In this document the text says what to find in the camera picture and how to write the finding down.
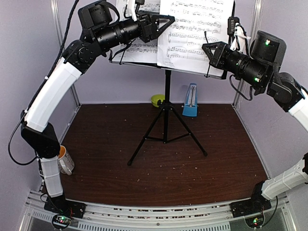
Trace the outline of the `black music stand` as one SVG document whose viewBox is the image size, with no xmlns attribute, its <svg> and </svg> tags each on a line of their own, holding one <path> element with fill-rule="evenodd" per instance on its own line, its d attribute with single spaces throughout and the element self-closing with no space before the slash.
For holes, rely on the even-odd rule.
<svg viewBox="0 0 308 231">
<path fill-rule="evenodd" d="M 141 147 L 143 146 L 144 142 L 147 140 L 153 140 L 153 141 L 161 141 L 164 144 L 170 143 L 172 141 L 179 140 L 181 138 L 190 136 L 194 140 L 194 142 L 198 145 L 199 149 L 203 153 L 204 156 L 207 156 L 207 152 L 201 145 L 201 143 L 198 141 L 198 139 L 195 137 L 193 132 L 189 129 L 189 127 L 186 125 L 186 123 L 183 121 L 179 113 L 176 111 L 175 106 L 173 103 L 170 102 L 170 87 L 171 87 L 171 70 L 165 70 L 165 94 L 164 94 L 164 99 L 163 100 L 158 100 L 157 105 L 159 108 L 159 113 L 157 116 L 154 118 L 153 122 L 151 123 L 150 127 L 146 131 L 145 135 L 143 136 L 141 142 L 139 143 L 138 147 L 136 148 L 134 154 L 128 161 L 127 165 L 131 166 L 133 163 L 133 160 L 137 156 L 138 152 L 140 151 Z M 176 118 L 179 120 L 179 122 L 184 126 L 186 129 L 187 133 L 178 137 L 175 137 L 173 139 L 168 139 L 168 122 L 169 122 L 169 112 L 173 112 Z M 157 123 L 158 119 L 160 116 L 163 115 L 164 118 L 164 132 L 163 132 L 163 138 L 156 138 L 156 137 L 150 137 L 150 132 L 154 128 L 155 124 Z"/>
</svg>

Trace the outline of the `blue metronome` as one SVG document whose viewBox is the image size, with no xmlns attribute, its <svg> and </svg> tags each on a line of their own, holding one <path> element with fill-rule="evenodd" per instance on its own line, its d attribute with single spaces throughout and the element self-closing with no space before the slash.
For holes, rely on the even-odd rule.
<svg viewBox="0 0 308 231">
<path fill-rule="evenodd" d="M 184 105 L 182 106 L 182 115 L 186 117 L 197 117 L 197 85 L 191 83 L 188 87 Z"/>
</svg>

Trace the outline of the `sheet music page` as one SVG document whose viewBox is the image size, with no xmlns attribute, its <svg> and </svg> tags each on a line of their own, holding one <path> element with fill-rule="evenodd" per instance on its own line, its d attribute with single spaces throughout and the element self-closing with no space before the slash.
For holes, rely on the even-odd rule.
<svg viewBox="0 0 308 231">
<path fill-rule="evenodd" d="M 145 4 L 140 7 L 140 10 L 160 12 L 159 0 L 146 0 Z M 139 38 L 136 39 L 132 45 L 125 51 L 117 54 L 113 58 L 113 63 L 157 63 L 157 40 L 144 43 Z"/>
<path fill-rule="evenodd" d="M 222 70 L 209 66 L 202 45 L 228 42 L 228 18 L 232 0 L 163 0 L 160 14 L 175 18 L 158 38 L 157 65 L 201 75 L 221 77 Z"/>
</svg>

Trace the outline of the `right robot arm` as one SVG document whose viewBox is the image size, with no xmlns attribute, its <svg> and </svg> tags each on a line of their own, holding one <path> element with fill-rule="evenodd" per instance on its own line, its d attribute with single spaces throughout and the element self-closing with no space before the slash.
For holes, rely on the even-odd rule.
<svg viewBox="0 0 308 231">
<path fill-rule="evenodd" d="M 225 42 L 206 43 L 203 51 L 209 64 L 231 72 L 236 78 L 249 83 L 255 95 L 267 93 L 304 129 L 308 128 L 308 91 L 289 73 L 280 72 L 286 52 L 284 40 L 264 31 L 258 31 L 250 48 L 250 55 L 234 50 Z M 282 174 L 255 185 L 247 209 L 257 212 L 281 193 L 308 182 L 308 156 Z"/>
</svg>

